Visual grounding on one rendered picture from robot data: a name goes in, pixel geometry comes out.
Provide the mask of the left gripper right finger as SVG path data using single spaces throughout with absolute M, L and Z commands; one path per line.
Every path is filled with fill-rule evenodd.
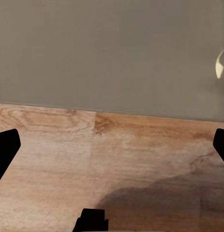
M 224 129 L 218 128 L 216 130 L 213 146 L 224 161 Z

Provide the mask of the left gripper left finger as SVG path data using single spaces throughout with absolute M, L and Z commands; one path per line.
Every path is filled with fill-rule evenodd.
M 0 132 L 0 180 L 21 146 L 17 129 Z

